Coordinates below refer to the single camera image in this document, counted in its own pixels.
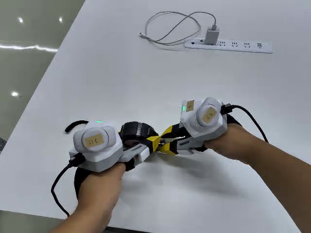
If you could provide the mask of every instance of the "cord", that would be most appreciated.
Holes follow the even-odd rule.
[[[221,114],[224,115],[224,114],[228,114],[228,113],[231,113],[232,110],[234,108],[239,108],[241,110],[243,110],[251,119],[252,121],[254,122],[254,124],[257,126],[257,128],[259,129],[263,139],[265,140],[265,142],[269,143],[266,135],[264,134],[262,128],[260,127],[260,125],[257,123],[257,121],[255,120],[255,118],[252,116],[252,114],[244,107],[242,106],[239,106],[239,105],[231,105],[231,104],[226,104],[226,105],[223,105],[222,108],[221,108]]]
[[[191,36],[193,36],[193,35],[195,35],[195,34],[197,34],[197,33],[199,33],[199,32],[201,31],[201,28],[202,28],[202,27],[201,27],[200,23],[199,23],[195,18],[191,17],[192,15],[198,14],[198,13],[207,14],[207,15],[212,16],[212,17],[214,18],[214,24],[213,24],[213,26],[212,26],[212,30],[216,30],[216,28],[217,28],[217,26],[216,26],[216,17],[215,17],[213,14],[209,13],[209,12],[196,11],[196,12],[193,12],[193,13],[191,13],[191,14],[189,14],[189,15],[186,15],[186,14],[184,14],[184,13],[177,12],[177,11],[161,11],[161,12],[158,12],[158,13],[156,13],[155,15],[151,16],[151,17],[148,19],[148,21],[146,22],[146,25],[145,25],[145,34],[140,33],[139,35],[140,35],[141,38],[147,39],[148,41],[150,41],[150,42],[152,42],[152,43],[155,43],[155,44],[159,44],[159,45],[175,46],[175,45],[182,44],[183,42],[181,42],[181,41],[183,41],[183,40],[185,40],[185,39],[188,39],[189,37],[191,37]],[[148,27],[149,27],[150,22],[153,21],[156,17],[162,16],[162,15],[167,15],[167,14],[182,15],[182,16],[184,16],[184,18],[183,18],[181,21],[179,21],[179,22],[178,22],[168,33],[166,33],[162,38],[160,38],[160,39],[158,39],[158,40],[154,40],[154,39],[148,37]],[[164,38],[166,38],[169,34],[171,34],[171,32],[174,31],[175,28],[177,28],[177,27],[178,27],[184,20],[186,20],[187,18],[191,18],[191,19],[197,24],[198,30],[197,30],[196,32],[194,32],[194,33],[192,33],[191,35],[188,35],[188,36],[186,36],[186,37],[184,37],[184,38],[182,38],[182,39],[175,40],[175,41],[173,41],[173,42],[167,42],[167,43],[160,42],[161,40],[163,40]]]
[[[68,211],[62,206],[62,204],[59,202],[56,194],[55,194],[55,187],[57,185],[57,183],[59,182],[60,178],[63,176],[63,174],[71,167],[73,166],[79,166],[81,163],[83,163],[85,161],[85,157],[82,155],[82,153],[77,153],[76,155],[74,155],[73,157],[70,158],[69,160],[69,164],[64,167],[64,169],[57,175],[54,183],[52,184],[52,187],[51,187],[51,193],[52,193],[52,196],[54,198],[54,201],[55,203],[58,205],[58,207],[67,215],[67,217],[69,217],[69,213]]]
[[[70,125],[67,126],[67,128],[65,128],[65,133],[69,133],[74,127],[76,127],[77,125],[81,125],[81,124],[88,124],[88,121],[78,120],[78,121],[71,123]]]

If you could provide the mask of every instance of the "hand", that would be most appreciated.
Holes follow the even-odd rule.
[[[204,146],[229,159],[249,164],[252,152],[264,141],[253,136],[237,124],[228,124],[228,130],[222,136],[206,141]]]
[[[101,173],[91,173],[81,184],[77,209],[88,209],[111,214],[120,191],[125,165],[116,163]]]

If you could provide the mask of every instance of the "yellow tape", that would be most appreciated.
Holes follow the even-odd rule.
[[[161,137],[160,136],[151,136],[151,137],[148,137],[147,140],[152,141],[152,148],[155,152],[157,147],[159,146]]]
[[[162,134],[161,136],[163,136],[163,135],[165,135],[165,134],[167,134],[167,133],[171,133],[171,132],[172,132],[172,128],[173,128],[173,125],[171,125],[170,127],[168,127],[168,128],[166,129],[166,131],[164,131],[163,134]]]
[[[176,155],[174,152],[170,151],[170,144],[169,143],[162,146],[160,148],[159,152],[170,154],[170,155]]]

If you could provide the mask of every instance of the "charging cable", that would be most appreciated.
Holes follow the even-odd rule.
[[[262,128],[260,127],[260,125],[257,123],[257,121],[255,120],[255,118],[252,116],[252,114],[251,114],[246,108],[244,108],[244,107],[242,107],[242,106],[239,106],[239,105],[231,105],[231,104],[229,103],[229,104],[225,104],[225,105],[222,106],[220,113],[221,113],[222,115],[228,114],[228,113],[231,113],[232,110],[235,109],[235,108],[239,108],[239,109],[241,109],[242,111],[246,112],[246,114],[252,119],[252,121],[254,122],[254,124],[255,124],[255,125],[257,126],[257,128],[259,129],[259,131],[260,131],[260,133],[261,133],[263,139],[265,140],[265,142],[269,143],[269,141],[268,141],[266,135],[264,134]]]
[[[148,19],[148,21],[146,22],[146,25],[145,25],[145,33],[144,33],[144,34],[143,34],[143,33],[140,33],[139,35],[140,35],[141,38],[146,39],[146,40],[148,40],[148,41],[150,41],[150,42],[152,42],[152,43],[159,44],[159,45],[175,46],[175,45],[183,44],[183,43],[184,43],[184,40],[186,40],[186,39],[188,39],[188,38],[194,36],[195,34],[197,34],[197,33],[199,33],[199,32],[201,31],[201,28],[202,28],[202,27],[201,27],[200,23],[199,23],[195,18],[192,17],[192,15],[198,14],[198,13],[207,14],[207,15],[210,15],[210,16],[212,16],[212,17],[214,18],[214,24],[212,25],[211,28],[209,28],[209,29],[207,30],[207,34],[210,34],[210,32],[216,32],[216,31],[217,31],[216,34],[217,34],[217,38],[218,38],[219,29],[217,29],[217,26],[216,26],[216,17],[215,17],[213,14],[209,13],[209,12],[203,12],[203,11],[196,11],[196,12],[193,12],[193,13],[191,13],[191,14],[189,14],[189,15],[186,15],[186,14],[181,13],[181,12],[176,12],[176,11],[161,11],[161,12],[158,12],[158,13],[156,13],[155,15],[153,15],[152,17],[150,17],[150,18]],[[184,18],[183,18],[181,21],[179,21],[179,22],[178,22],[167,34],[165,34],[162,38],[160,38],[160,39],[158,39],[158,40],[150,38],[150,37],[148,36],[148,27],[149,27],[150,22],[152,22],[155,18],[157,18],[157,17],[159,17],[159,16],[168,15],[168,14],[181,15],[181,16],[184,16]],[[163,39],[165,39],[169,34],[171,34],[172,31],[174,31],[174,30],[175,30],[184,20],[186,20],[187,18],[192,19],[192,20],[197,24],[198,30],[197,30],[196,32],[194,32],[194,33],[192,33],[191,35],[188,35],[188,36],[186,36],[186,37],[184,37],[184,38],[182,38],[182,39],[179,39],[179,40],[175,40],[175,41],[172,41],[172,42],[162,42]]]
[[[56,194],[55,194],[55,187],[60,180],[60,178],[63,176],[63,174],[71,167],[73,166],[79,166],[81,163],[85,161],[85,157],[82,155],[82,153],[77,153],[73,157],[70,158],[68,165],[57,175],[52,187],[51,187],[51,193],[54,198],[55,203],[58,205],[58,207],[69,217],[68,211],[62,206],[62,204],[59,202]]]

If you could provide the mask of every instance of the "yellow and black tape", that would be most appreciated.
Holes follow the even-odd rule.
[[[178,140],[174,140],[172,142],[164,144],[164,146],[162,146],[159,149],[159,152],[170,154],[170,155],[178,154],[178,152],[177,152],[177,141]]]
[[[180,128],[179,124],[171,125],[161,135],[162,138],[176,138],[183,136],[189,136],[189,133],[185,127]]]
[[[143,140],[141,144],[146,145],[149,148],[149,152],[152,153],[155,152],[156,149],[158,148],[160,140],[161,140],[160,136],[151,136]]]

